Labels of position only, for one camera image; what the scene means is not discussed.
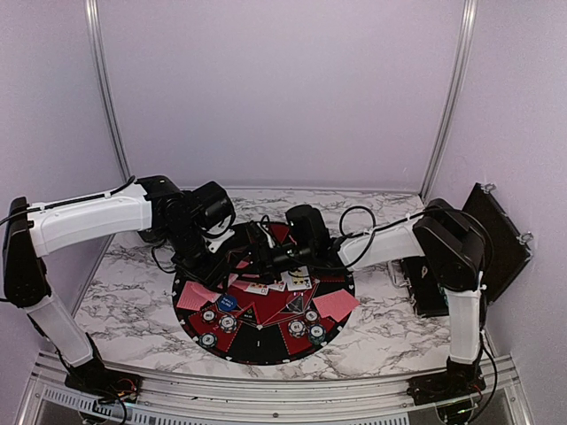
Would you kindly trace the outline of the ten of hearts card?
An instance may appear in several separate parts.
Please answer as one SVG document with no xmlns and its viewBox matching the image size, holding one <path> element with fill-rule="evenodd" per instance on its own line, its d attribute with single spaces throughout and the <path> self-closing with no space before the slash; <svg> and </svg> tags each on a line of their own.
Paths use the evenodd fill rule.
<svg viewBox="0 0 567 425">
<path fill-rule="evenodd" d="M 269 287 L 266 284 L 250 282 L 245 291 L 256 295 L 266 296 L 269 293 Z"/>
</svg>

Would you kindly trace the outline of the red brown poker chip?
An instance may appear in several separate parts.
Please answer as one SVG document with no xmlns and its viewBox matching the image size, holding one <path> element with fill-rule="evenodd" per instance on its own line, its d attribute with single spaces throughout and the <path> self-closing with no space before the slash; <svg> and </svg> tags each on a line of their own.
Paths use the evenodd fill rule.
<svg viewBox="0 0 567 425">
<path fill-rule="evenodd" d="M 319 321 L 319 314 L 317 311 L 308 310 L 305 312 L 305 319 L 309 323 L 316 323 Z"/>
<path fill-rule="evenodd" d="M 213 323 L 216 320 L 217 314 L 214 310 L 206 310 L 201 314 L 201 320 L 204 323 Z"/>
</svg>

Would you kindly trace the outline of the single red playing card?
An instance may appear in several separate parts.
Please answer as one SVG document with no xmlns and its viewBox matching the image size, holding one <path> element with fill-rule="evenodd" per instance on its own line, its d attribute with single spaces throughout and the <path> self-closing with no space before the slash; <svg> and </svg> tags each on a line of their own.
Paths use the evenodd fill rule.
<svg viewBox="0 0 567 425">
<path fill-rule="evenodd" d="M 220 293 L 211 291 L 199 283 L 186 282 L 176 307 L 184 310 L 198 311 L 207 302 L 214 303 Z"/>
</svg>

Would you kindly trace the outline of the blue small blind button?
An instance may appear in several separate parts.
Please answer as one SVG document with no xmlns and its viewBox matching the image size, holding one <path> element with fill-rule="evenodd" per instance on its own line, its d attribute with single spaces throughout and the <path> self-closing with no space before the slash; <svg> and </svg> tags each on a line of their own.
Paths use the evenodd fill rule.
<svg viewBox="0 0 567 425">
<path fill-rule="evenodd" d="M 230 294 L 221 295 L 216 304 L 218 309 L 225 313 L 238 312 L 240 310 L 237 298 Z"/>
</svg>

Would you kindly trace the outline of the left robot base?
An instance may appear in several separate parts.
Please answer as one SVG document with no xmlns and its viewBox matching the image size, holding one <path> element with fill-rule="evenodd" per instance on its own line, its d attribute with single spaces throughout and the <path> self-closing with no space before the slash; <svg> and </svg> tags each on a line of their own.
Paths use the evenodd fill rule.
<svg viewBox="0 0 567 425">
<path fill-rule="evenodd" d="M 108 368 L 99 359 L 83 365 L 66 366 L 65 385 L 101 398 L 101 404 L 136 401 L 142 378 L 140 375 Z"/>
</svg>

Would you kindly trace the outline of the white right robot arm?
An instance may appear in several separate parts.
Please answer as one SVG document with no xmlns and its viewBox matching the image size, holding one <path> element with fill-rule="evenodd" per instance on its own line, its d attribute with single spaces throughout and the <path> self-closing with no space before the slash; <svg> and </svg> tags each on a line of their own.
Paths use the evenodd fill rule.
<svg viewBox="0 0 567 425">
<path fill-rule="evenodd" d="M 286 213 L 291 241 L 277 241 L 267 222 L 246 225 L 251 239 L 245 266 L 235 273 L 273 281 L 295 267 L 318 271 L 357 271 L 378 263 L 423 257 L 448 303 L 454 363 L 439 377 L 439 389 L 456 397 L 473 382 L 470 368 L 481 351 L 480 299 L 482 276 L 493 258 L 484 226 L 471 214 L 441 198 L 421 212 L 382 227 L 330 235 L 321 212 L 298 205 Z"/>
</svg>

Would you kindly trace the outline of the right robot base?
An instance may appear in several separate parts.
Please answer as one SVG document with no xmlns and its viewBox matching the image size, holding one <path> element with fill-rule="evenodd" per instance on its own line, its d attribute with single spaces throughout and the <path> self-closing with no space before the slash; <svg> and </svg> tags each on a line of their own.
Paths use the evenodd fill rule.
<svg viewBox="0 0 567 425">
<path fill-rule="evenodd" d="M 486 389 L 485 380 L 473 365 L 448 367 L 446 371 L 419 375 L 408 380 L 407 394 L 416 406 L 434 403 L 442 422 L 469 420 Z"/>
</svg>

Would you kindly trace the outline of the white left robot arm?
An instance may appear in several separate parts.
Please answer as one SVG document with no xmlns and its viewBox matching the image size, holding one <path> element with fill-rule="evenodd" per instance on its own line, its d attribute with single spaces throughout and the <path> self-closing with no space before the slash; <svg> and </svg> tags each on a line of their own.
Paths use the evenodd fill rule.
<svg viewBox="0 0 567 425">
<path fill-rule="evenodd" d="M 214 256 L 233 236 L 235 208 L 216 182 L 178 188 L 164 175 L 132 176 L 119 188 L 59 201 L 11 201 L 1 220 L 4 297 L 23 310 L 94 394 L 112 386 L 96 346 L 69 308 L 85 291 L 105 245 L 149 232 L 174 250 L 174 269 L 212 288 Z"/>
</svg>

